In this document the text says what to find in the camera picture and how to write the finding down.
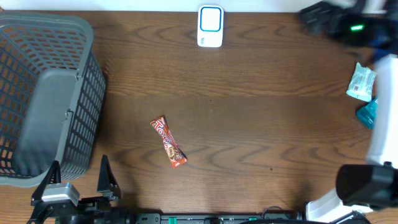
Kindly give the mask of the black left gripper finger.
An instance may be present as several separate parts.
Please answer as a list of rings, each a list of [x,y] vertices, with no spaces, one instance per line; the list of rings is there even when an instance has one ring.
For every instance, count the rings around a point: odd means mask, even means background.
[[[121,189],[112,173],[108,156],[105,154],[101,158],[97,192],[101,193],[109,201],[121,199]]]
[[[32,201],[41,201],[44,194],[44,190],[49,184],[59,184],[61,182],[61,171],[59,161],[53,161],[47,174],[37,186],[36,190],[32,194]]]

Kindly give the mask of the red chocolate bar wrapper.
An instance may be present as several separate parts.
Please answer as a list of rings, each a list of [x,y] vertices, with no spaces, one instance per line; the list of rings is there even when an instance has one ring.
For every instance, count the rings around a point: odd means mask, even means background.
[[[177,168],[178,166],[186,163],[187,158],[175,141],[169,129],[165,116],[160,116],[156,119],[153,119],[150,124],[162,138],[164,149],[167,153],[172,167]]]

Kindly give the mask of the light green wet wipes pack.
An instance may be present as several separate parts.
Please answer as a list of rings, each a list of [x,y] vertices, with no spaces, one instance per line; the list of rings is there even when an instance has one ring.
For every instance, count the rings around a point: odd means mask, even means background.
[[[362,67],[358,62],[355,66],[346,94],[357,100],[370,102],[372,100],[373,84],[376,76],[376,72],[368,67]]]

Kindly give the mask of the blue mouthwash bottle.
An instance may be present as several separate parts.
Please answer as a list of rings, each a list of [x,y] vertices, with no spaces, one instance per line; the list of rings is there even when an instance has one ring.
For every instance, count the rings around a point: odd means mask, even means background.
[[[366,106],[363,106],[356,112],[357,118],[368,129],[374,129],[375,120],[377,116],[378,97],[375,97]]]

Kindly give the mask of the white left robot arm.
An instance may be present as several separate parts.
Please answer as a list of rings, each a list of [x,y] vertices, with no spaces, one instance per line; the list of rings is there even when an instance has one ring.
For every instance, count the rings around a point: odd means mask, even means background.
[[[30,204],[34,209],[27,223],[44,223],[48,218],[54,218],[56,223],[136,222],[128,208],[111,205],[121,199],[121,189],[106,155],[101,159],[97,192],[101,195],[81,199],[72,183],[61,181],[60,164],[54,160],[32,194]]]

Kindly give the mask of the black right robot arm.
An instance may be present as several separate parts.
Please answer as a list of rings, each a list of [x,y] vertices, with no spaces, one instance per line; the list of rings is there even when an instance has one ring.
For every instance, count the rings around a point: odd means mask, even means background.
[[[303,223],[367,223],[365,213],[397,208],[397,1],[385,13],[367,17],[366,1],[342,8],[320,1],[299,11],[313,34],[325,34],[351,47],[376,49],[377,112],[365,164],[340,167],[335,188],[306,204]]]

